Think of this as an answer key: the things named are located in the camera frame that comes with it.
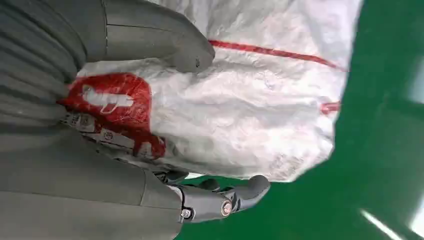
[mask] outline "metal screw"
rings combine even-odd
[[[192,215],[192,211],[191,211],[190,209],[183,209],[183,210],[181,211],[181,217],[183,217],[183,218],[185,218],[185,219],[190,218],[190,217],[191,217],[191,215]]]
[[[222,205],[222,215],[224,217],[227,217],[228,215],[230,215],[232,210],[233,210],[233,205],[231,204],[231,202],[229,201],[224,202],[224,204]]]

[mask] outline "white bag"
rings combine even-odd
[[[87,115],[81,125],[80,115],[70,113],[70,125],[101,142],[101,152],[113,158],[206,175],[245,179],[260,174],[291,182],[329,157],[361,0],[152,2],[186,15],[211,40],[212,66],[195,74],[177,72],[157,59],[98,62],[87,64],[78,76],[132,73],[142,78],[151,94],[147,130],[160,136],[163,153],[151,157],[154,144],[148,140],[134,153],[134,139],[116,129],[90,135],[81,128],[96,119]],[[104,115],[135,109],[129,95],[123,101],[127,106],[106,107],[102,99],[107,97],[92,103]]]

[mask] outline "red label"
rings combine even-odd
[[[103,128],[135,141],[136,156],[143,143],[151,144],[153,157],[165,154],[165,141],[150,132],[152,95],[149,84],[131,73],[111,73],[78,78],[67,98],[68,109],[95,117]]]
[[[328,115],[340,111],[340,102],[329,102],[321,105],[321,113]]]

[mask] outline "green epoxy floor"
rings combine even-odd
[[[423,54],[424,0],[365,0],[330,160],[273,184],[253,209],[185,225],[177,239],[422,239]]]

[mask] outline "red stripe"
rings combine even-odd
[[[343,67],[337,66],[336,64],[330,61],[327,61],[321,57],[314,56],[314,55],[300,54],[300,53],[294,53],[294,52],[288,52],[288,51],[282,51],[282,50],[275,50],[272,48],[265,48],[265,47],[254,46],[254,45],[246,45],[246,44],[224,42],[224,41],[217,41],[217,40],[209,40],[209,42],[210,44],[218,48],[234,49],[234,50],[240,50],[244,52],[266,54],[266,55],[272,55],[277,57],[310,61],[310,62],[319,63],[322,65],[326,65],[330,68],[346,72],[346,69],[344,69]]]

